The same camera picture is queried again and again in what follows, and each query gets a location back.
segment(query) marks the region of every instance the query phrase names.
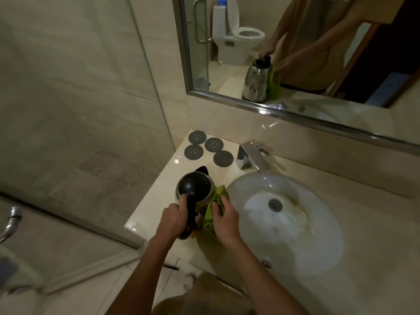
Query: faucet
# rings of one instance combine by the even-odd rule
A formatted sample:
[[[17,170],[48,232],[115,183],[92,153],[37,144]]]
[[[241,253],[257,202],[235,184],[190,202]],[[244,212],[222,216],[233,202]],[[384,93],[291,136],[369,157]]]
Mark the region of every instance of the faucet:
[[[239,145],[238,157],[236,159],[236,164],[239,166],[239,169],[244,170],[251,166],[257,169],[258,172],[264,172],[270,169],[270,165],[261,155],[261,152],[267,156],[270,155],[263,143],[250,141]]]

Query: sink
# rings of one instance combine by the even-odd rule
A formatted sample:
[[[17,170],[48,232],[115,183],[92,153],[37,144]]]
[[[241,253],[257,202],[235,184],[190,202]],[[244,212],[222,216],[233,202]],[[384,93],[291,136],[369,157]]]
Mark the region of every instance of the sink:
[[[343,253],[339,223],[326,203],[299,183],[272,173],[249,173],[227,189],[239,230],[272,272],[311,276],[333,268]]]

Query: blue object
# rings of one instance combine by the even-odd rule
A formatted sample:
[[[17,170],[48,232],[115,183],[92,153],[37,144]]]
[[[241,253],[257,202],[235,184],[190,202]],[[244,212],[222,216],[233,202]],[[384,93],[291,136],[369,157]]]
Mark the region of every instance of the blue object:
[[[228,5],[228,0],[217,0],[217,5],[218,6]]]

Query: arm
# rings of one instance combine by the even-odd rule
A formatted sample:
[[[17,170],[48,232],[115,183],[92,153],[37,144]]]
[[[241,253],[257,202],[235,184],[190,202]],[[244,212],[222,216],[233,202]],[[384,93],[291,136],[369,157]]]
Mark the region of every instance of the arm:
[[[179,206],[172,203],[163,210],[156,234],[150,240],[139,265],[105,315],[150,314],[160,270],[172,244],[184,231],[187,216],[185,195],[179,199]]]
[[[216,234],[235,261],[255,310],[259,315],[309,315],[301,304],[283,287],[251,252],[239,234],[239,214],[222,196],[225,214],[213,203]]]
[[[297,4],[297,0],[291,0],[286,11],[284,11],[283,16],[281,17],[276,30],[274,31],[273,35],[268,40],[266,50],[263,52],[260,52],[260,54],[258,54],[258,57],[263,58],[264,56],[271,55],[272,53],[276,51],[277,43],[290,29],[291,23],[293,21],[293,15],[296,9],[296,4]]]
[[[290,72],[297,65],[311,59],[319,53],[326,51],[361,23],[362,20],[360,20],[360,18],[357,16],[345,17],[343,20],[329,29],[317,41],[283,59],[280,62],[279,67],[276,69],[276,79],[280,80],[284,77],[287,78]]]

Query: beige marble countertop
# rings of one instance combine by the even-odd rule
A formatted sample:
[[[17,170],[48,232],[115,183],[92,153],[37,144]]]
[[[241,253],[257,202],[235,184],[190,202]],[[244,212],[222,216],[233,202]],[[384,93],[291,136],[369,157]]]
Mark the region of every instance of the beige marble countertop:
[[[235,157],[239,145],[223,142],[223,149]],[[199,160],[188,160],[184,149],[189,144],[185,138],[125,225],[146,240],[155,234],[163,209],[176,202],[176,184],[184,174],[206,165],[216,185],[228,186],[253,171],[241,171],[235,163],[220,168],[213,163],[214,154],[205,149]],[[411,201],[277,156],[267,160],[272,171],[299,181],[326,202],[344,238],[343,255],[332,269],[316,276],[276,274],[277,280],[311,314],[417,314],[420,256]],[[243,287],[232,260],[217,241],[199,236],[177,240],[170,253],[234,287]]]

